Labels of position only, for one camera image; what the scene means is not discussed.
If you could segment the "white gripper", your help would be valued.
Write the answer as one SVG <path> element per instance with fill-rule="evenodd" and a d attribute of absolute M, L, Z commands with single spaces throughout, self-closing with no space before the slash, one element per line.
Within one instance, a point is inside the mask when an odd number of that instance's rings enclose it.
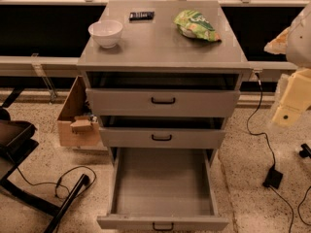
<path fill-rule="evenodd" d="M 282 74 L 275 103 L 272 122 L 281 127 L 292 126 L 311 106 L 311 70 L 298 69 L 290 76 Z"/>

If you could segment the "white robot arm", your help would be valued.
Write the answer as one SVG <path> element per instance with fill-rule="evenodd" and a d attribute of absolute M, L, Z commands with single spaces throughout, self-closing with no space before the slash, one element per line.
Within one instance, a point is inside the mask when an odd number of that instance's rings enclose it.
<path fill-rule="evenodd" d="M 292 126 L 311 106 L 311 3 L 264 50 L 272 54 L 284 54 L 297 67 L 288 77 L 272 118 L 279 126 Z"/>

